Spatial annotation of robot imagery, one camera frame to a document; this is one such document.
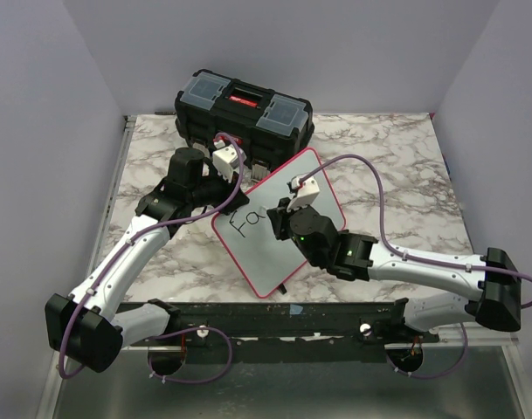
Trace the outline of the pink framed whiteboard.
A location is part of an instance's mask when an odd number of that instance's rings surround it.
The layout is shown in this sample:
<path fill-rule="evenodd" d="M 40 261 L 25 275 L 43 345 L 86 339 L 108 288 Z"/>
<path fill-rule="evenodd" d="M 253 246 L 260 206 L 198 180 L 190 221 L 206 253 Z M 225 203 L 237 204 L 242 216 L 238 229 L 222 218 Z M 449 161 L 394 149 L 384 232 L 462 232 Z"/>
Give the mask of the pink framed whiteboard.
<path fill-rule="evenodd" d="M 308 147 L 280 166 L 245 194 L 247 205 L 229 215 L 216 215 L 211 227 L 254 294 L 265 299 L 292 277 L 307 260 L 294 244 L 275 239 L 266 211 L 291 193 L 287 183 L 321 165 L 315 149 Z"/>

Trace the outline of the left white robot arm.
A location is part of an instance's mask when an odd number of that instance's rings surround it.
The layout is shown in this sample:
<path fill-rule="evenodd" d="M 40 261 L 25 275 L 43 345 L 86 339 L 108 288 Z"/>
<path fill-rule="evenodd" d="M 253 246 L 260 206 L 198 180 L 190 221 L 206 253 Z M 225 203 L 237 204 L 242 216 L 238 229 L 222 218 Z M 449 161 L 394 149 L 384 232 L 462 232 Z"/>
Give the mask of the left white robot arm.
<path fill-rule="evenodd" d="M 126 232 L 103 262 L 67 296 L 53 294 L 45 306 L 49 344 L 59 352 L 59 375 L 72 378 L 66 361 L 105 371 L 131 344 L 154 339 L 173 343 L 185 325 L 178 308 L 151 299 L 132 312 L 119 312 L 126 291 L 150 259 L 204 207 L 204 216 L 247 204 L 240 190 L 244 152 L 236 145 L 206 157 L 179 148 L 166 176 L 138 203 Z"/>

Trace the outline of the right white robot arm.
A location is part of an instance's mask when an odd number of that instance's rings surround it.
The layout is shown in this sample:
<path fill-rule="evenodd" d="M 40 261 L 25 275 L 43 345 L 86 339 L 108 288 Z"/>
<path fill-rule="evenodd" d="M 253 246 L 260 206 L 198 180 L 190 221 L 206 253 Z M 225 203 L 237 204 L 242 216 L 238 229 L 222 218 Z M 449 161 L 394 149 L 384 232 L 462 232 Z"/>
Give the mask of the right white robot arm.
<path fill-rule="evenodd" d="M 313 207 L 288 209 L 283 198 L 267 216 L 278 240 L 290 240 L 310 265 L 347 281 L 397 281 L 435 288 L 438 295 L 408 299 L 388 320 L 390 336 L 406 342 L 437 326 L 475 322 L 498 332 L 522 326 L 521 280 L 508 254 L 451 256 L 388 249 L 368 235 L 339 231 Z"/>

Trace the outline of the black plastic toolbox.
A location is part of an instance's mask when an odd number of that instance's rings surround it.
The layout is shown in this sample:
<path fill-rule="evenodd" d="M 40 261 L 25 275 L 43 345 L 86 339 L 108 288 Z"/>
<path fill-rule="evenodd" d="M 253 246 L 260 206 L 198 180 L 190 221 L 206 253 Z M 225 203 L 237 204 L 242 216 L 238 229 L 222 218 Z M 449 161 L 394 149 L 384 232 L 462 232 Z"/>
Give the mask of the black plastic toolbox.
<path fill-rule="evenodd" d="M 255 182 L 306 148 L 314 133 L 308 100 L 206 69 L 195 72 L 177 94 L 175 112 L 179 135 L 206 155 L 225 134 L 233 137 Z"/>

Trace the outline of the blue tape piece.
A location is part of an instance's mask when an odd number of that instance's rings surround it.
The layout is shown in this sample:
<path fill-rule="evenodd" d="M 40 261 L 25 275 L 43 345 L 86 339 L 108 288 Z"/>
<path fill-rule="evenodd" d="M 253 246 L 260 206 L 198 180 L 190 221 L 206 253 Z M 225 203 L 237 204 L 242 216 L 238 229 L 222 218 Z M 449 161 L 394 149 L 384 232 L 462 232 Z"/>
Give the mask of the blue tape piece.
<path fill-rule="evenodd" d="M 296 305 L 296 304 L 290 304 L 289 305 L 289 315 L 290 316 L 300 315 L 300 314 L 302 314 L 303 310 L 304 310 L 303 306 Z"/>

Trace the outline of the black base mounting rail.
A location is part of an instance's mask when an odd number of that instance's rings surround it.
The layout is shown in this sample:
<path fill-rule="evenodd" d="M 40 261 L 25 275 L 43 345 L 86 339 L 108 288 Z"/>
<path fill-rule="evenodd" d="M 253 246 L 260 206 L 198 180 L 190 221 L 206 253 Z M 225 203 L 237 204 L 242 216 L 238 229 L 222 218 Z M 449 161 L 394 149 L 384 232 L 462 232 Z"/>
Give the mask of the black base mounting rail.
<path fill-rule="evenodd" d="M 221 363 L 229 351 L 235 363 L 384 362 L 388 345 L 438 340 L 405 325 L 405 303 L 175 303 L 171 329 L 186 336 L 134 347 L 167 360 L 183 350 L 191 364 Z M 290 304 L 302 314 L 290 316 Z"/>

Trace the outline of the aluminium frame rail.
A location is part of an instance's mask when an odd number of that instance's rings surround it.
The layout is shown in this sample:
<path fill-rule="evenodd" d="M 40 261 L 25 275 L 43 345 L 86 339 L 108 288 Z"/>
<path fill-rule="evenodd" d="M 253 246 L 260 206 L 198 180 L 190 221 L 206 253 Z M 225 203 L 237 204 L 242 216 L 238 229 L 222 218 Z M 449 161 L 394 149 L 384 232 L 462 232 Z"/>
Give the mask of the aluminium frame rail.
<path fill-rule="evenodd" d="M 106 199 L 99 219 L 100 222 L 96 230 L 97 235 L 85 271 L 85 278 L 89 277 L 100 263 L 100 257 L 106 244 L 106 237 L 109 231 L 115 200 L 121 183 L 122 173 L 125 168 L 128 150 L 135 130 L 137 116 L 126 115 L 124 119 L 125 126 L 119 143 L 118 157 L 116 159 L 116 163 L 114 164 L 114 169 L 110 178 L 109 188 L 107 190 Z M 59 358 L 59 352 L 54 352 L 48 375 L 46 376 L 45 386 L 38 406 L 36 418 L 53 418 L 59 398 L 59 391 L 62 386 L 62 379 L 59 375 Z"/>

